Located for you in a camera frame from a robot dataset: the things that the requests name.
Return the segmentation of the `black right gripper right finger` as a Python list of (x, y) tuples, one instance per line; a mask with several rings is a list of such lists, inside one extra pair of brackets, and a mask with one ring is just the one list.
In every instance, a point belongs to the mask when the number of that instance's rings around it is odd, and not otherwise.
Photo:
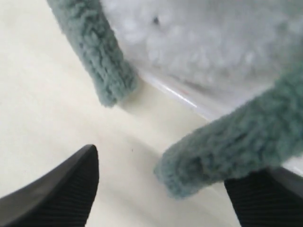
[(224, 182), (242, 227), (301, 227), (303, 178), (286, 168)]

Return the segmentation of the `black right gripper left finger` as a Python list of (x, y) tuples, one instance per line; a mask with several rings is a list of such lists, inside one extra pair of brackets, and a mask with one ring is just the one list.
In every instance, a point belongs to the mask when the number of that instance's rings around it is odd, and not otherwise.
[(99, 184), (98, 150), (86, 145), (52, 171), (0, 199), (2, 227), (83, 227)]

